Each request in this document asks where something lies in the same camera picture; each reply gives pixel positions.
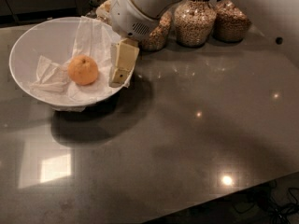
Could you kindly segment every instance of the white bowl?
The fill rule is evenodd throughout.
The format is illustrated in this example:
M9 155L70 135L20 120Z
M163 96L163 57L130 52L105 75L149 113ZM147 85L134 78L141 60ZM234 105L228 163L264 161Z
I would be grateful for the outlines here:
M79 104L67 99L56 102L31 93L29 84L36 81L39 57L42 55L51 58L56 63L65 63L72 55L79 22L80 18L74 17L40 23L19 38L14 44L9 57L10 72L20 88L37 100L60 107L62 110L64 110L64 107L93 105L96 102L105 100L121 89L121 87L113 88L112 92L106 96L99 93L96 102L89 100Z

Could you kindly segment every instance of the gray table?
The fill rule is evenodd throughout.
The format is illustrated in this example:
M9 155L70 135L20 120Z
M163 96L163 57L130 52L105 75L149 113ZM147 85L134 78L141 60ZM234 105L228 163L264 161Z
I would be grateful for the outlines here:
M128 90L66 113L9 73L28 28L0 29L0 223L142 222L299 171L299 70L257 30L200 49L170 39Z

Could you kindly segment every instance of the white robotic arm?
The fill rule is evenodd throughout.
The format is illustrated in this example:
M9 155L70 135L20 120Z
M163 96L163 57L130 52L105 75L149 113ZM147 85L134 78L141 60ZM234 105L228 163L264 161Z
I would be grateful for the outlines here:
M158 25L162 13L179 1L112 0L112 27L122 36L142 40ZM299 0L232 1L299 66Z

